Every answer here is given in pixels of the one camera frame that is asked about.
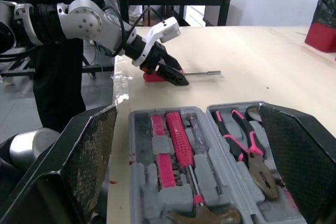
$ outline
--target wooden table surface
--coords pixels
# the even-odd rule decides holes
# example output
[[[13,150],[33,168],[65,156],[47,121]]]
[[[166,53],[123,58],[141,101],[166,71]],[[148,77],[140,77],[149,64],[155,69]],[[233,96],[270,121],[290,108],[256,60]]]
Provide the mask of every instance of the wooden table surface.
[[[145,36],[148,28],[138,28]],[[264,100],[315,116],[336,136],[336,54],[304,43],[307,27],[181,28],[165,44],[186,72],[221,70],[222,76],[189,77],[190,85],[145,83],[126,56],[115,64],[119,110],[111,153],[107,223],[130,223],[128,115],[134,110]]]

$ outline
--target screwdriver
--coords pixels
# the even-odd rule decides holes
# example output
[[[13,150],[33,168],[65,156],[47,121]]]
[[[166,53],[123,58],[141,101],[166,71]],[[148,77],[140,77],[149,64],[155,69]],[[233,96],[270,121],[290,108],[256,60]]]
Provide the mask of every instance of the screwdriver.
[[[171,112],[168,113],[165,118],[172,137],[176,158],[185,169],[188,182],[193,192],[193,204],[196,208],[196,216],[194,218],[170,212],[174,221],[179,221],[179,223],[183,224],[241,224],[242,217],[237,209],[230,207],[224,213],[216,214],[211,212],[205,205],[194,173],[193,153],[184,130],[181,116],[178,112]]]
[[[212,174],[214,175],[215,177],[215,181],[216,181],[216,190],[218,192],[218,194],[222,194],[222,190],[220,189],[220,186],[218,184],[218,181],[217,181],[217,176],[216,176],[216,173],[215,173],[215,170],[214,170],[214,166],[211,162],[211,159],[209,157],[209,153],[208,153],[208,147],[204,141],[204,136],[200,130],[200,127],[197,123],[197,119],[196,119],[196,116],[195,115],[190,115],[189,117],[189,122],[195,132],[195,135],[196,135],[196,139],[198,140],[198,143],[200,144],[201,146],[201,150],[202,152],[204,153],[208,163],[209,163],[209,166],[210,166],[210,170],[212,172]]]
[[[220,70],[217,71],[208,71],[208,72],[196,72],[196,73],[185,73],[185,76],[220,76],[222,72]],[[144,73],[143,79],[147,82],[157,82],[157,81],[165,81],[163,78],[157,76],[156,72],[152,74]]]

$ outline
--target pink and black handle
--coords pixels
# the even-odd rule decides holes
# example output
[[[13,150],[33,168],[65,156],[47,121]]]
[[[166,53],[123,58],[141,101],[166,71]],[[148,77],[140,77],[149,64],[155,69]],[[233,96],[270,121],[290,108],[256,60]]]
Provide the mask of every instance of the pink and black handle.
[[[248,122],[248,120],[238,110],[232,110],[231,116],[238,123],[240,128],[243,129],[247,137],[248,153],[254,153],[264,157],[266,150],[260,143],[252,125]]]
[[[197,181],[193,180],[193,178],[196,178],[195,174],[193,174],[194,157],[181,116],[178,112],[171,112],[166,115],[166,121],[173,141],[176,158],[185,169],[187,177],[190,178],[189,183],[194,194],[194,205],[203,205],[205,204],[204,198],[198,188]]]
[[[211,115],[218,126],[219,132],[229,144],[230,152],[235,160],[243,161],[245,157],[244,153],[247,153],[247,149],[245,148],[245,146],[229,133],[219,111],[213,111]]]

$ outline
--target hammer head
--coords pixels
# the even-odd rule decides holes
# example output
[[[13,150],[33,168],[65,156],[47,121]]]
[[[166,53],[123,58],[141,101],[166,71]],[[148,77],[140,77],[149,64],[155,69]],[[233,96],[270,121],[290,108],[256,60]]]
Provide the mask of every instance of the hammer head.
[[[178,215],[174,212],[170,213],[173,217],[174,224],[241,224],[242,217],[238,210],[230,208],[223,214],[215,214],[206,206],[196,207],[196,216],[188,218]]]

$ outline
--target pliers jaw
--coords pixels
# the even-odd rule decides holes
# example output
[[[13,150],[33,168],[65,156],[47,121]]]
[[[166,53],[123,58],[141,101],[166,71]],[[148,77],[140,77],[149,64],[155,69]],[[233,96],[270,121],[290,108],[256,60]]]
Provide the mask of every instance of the pliers jaw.
[[[248,154],[247,158],[248,170],[256,185],[265,194],[270,201],[279,198],[279,191],[273,177],[273,174],[264,163],[264,159],[260,155]]]

